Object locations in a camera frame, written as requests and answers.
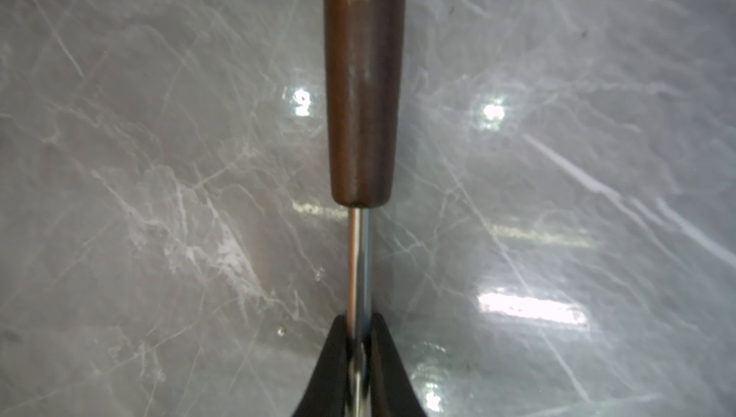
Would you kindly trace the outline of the steel ladle dark brown handle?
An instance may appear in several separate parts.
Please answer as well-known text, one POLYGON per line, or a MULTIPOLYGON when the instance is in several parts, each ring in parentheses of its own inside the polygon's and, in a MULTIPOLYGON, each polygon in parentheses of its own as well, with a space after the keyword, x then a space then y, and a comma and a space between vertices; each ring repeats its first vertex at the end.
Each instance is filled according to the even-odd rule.
POLYGON ((348 209, 346 413, 370 411, 371 211, 391 196, 406 0, 324 0, 333 199, 348 209))

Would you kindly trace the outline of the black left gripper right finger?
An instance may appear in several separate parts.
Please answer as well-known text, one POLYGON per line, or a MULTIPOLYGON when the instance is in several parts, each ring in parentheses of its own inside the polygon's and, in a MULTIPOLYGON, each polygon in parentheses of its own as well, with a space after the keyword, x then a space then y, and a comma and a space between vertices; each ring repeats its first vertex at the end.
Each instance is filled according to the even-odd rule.
POLYGON ((427 417, 382 315, 370 333, 370 396, 373 417, 427 417))

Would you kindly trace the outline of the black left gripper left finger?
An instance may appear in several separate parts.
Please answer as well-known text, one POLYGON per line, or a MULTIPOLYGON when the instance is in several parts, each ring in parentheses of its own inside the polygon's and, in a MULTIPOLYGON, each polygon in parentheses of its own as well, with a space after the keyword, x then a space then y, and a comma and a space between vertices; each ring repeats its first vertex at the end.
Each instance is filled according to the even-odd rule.
POLYGON ((293 417, 344 417, 348 389, 348 333, 344 315, 333 320, 293 417))

